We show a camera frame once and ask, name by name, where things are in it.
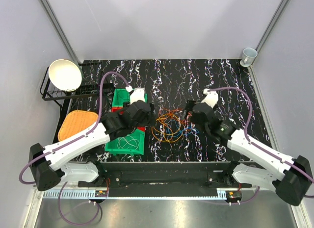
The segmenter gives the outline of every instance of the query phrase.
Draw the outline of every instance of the black table surface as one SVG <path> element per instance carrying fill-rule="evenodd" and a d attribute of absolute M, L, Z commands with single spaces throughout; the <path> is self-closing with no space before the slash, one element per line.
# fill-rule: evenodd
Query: black table surface
<path fill-rule="evenodd" d="M 156 113 L 161 109 L 183 109 L 187 100 L 201 101 L 204 88 L 238 87 L 251 99 L 253 116 L 249 135 L 271 146 L 261 109 L 247 68 L 237 59 L 182 59 L 182 60 L 103 60 L 99 64 L 82 68 L 86 80 L 100 80 L 104 73 L 115 71 L 123 75 L 130 85 L 144 87 L 148 102 L 155 104 Z M 116 88 L 124 88 L 117 76 L 108 80 Z M 229 118 L 244 128 L 248 117 L 248 102 L 236 91 L 218 92 L 217 114 Z M 103 114 L 111 108 L 112 94 L 103 98 Z M 98 97 L 73 99 L 71 109 L 98 113 Z M 127 161 L 127 162 L 186 162 L 186 161 L 248 161 L 249 159 L 226 147 L 215 145 L 202 132 L 184 135 L 175 143 L 160 142 L 146 128 L 144 155 L 117 155 L 105 152 L 98 146 L 76 157 L 73 161 Z"/>

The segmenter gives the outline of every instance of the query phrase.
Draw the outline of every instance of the green plastic crate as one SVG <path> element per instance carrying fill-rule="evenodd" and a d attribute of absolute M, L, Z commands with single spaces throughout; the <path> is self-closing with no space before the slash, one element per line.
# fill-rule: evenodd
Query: green plastic crate
<path fill-rule="evenodd" d="M 122 107 L 124 102 L 130 102 L 130 93 L 126 89 L 114 89 L 112 107 Z"/>
<path fill-rule="evenodd" d="M 125 137 L 120 137 L 120 145 L 119 145 L 119 138 L 108 142 L 105 145 L 105 151 L 117 155 L 117 154 L 130 154 L 130 155 L 135 155 L 135 154 L 144 154 L 144 139 L 145 139 L 145 132 L 136 129 L 133 133 L 128 134 Z"/>

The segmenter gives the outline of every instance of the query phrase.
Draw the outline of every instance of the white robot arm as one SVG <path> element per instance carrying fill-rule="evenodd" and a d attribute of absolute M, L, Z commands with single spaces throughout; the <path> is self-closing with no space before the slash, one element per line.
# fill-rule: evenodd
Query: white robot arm
<path fill-rule="evenodd" d="M 92 162 L 69 162 L 76 156 L 118 137 L 132 133 L 137 127 L 145 127 L 155 120 L 154 105 L 145 103 L 145 90 L 130 90 L 130 104 L 114 112 L 106 113 L 100 122 L 61 142 L 42 147 L 39 143 L 30 148 L 29 161 L 44 154 L 30 169 L 38 190 L 45 191 L 60 182 L 92 182 L 99 177 L 99 169 Z"/>
<path fill-rule="evenodd" d="M 192 112 L 191 121 L 206 132 L 210 140 L 249 157 L 264 168 L 253 168 L 237 162 L 233 164 L 231 170 L 229 169 L 232 171 L 230 176 L 239 183 L 248 183 L 274 191 L 287 203 L 299 205 L 311 182 L 284 162 L 295 165 L 312 176 L 309 161 L 302 156 L 295 159 L 275 151 L 253 137 L 249 137 L 249 142 L 244 130 L 229 120 L 220 120 L 216 117 L 214 110 L 217 107 L 218 94 L 210 89 L 205 89 L 203 94 L 206 97 L 201 102 L 187 102 L 186 115 Z M 282 160 L 274 158 L 271 154 L 279 156 Z"/>

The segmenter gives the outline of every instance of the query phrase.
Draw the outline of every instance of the stainless steel floor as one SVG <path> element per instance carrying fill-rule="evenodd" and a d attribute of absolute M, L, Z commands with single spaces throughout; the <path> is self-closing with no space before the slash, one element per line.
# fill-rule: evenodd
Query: stainless steel floor
<path fill-rule="evenodd" d="M 244 198 L 253 195 L 244 191 Z M 63 213 L 82 200 L 62 200 Z M 102 204 L 102 220 L 93 228 L 296 228 L 291 207 L 276 194 L 261 191 L 251 203 L 240 206 L 218 206 L 203 201 L 118 201 Z M 67 217 L 83 223 L 92 218 L 96 208 L 84 204 Z M 56 199 L 44 199 L 37 228 L 72 228 L 60 219 Z"/>

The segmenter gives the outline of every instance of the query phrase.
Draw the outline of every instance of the white wall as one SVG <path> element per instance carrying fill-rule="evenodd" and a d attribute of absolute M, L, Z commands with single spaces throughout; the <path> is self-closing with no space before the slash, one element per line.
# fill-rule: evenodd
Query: white wall
<path fill-rule="evenodd" d="M 291 0 L 253 68 L 281 152 L 306 157 L 314 173 L 313 5 Z M 314 200 L 304 200 L 314 224 Z"/>
<path fill-rule="evenodd" d="M 80 60 L 238 58 L 281 0 L 49 0 Z"/>
<path fill-rule="evenodd" d="M 0 14 L 0 227 L 17 228 L 31 189 L 19 172 L 31 145 L 51 144 L 58 121 L 39 86 L 46 67 L 68 55 L 38 0 L 0 0 Z"/>

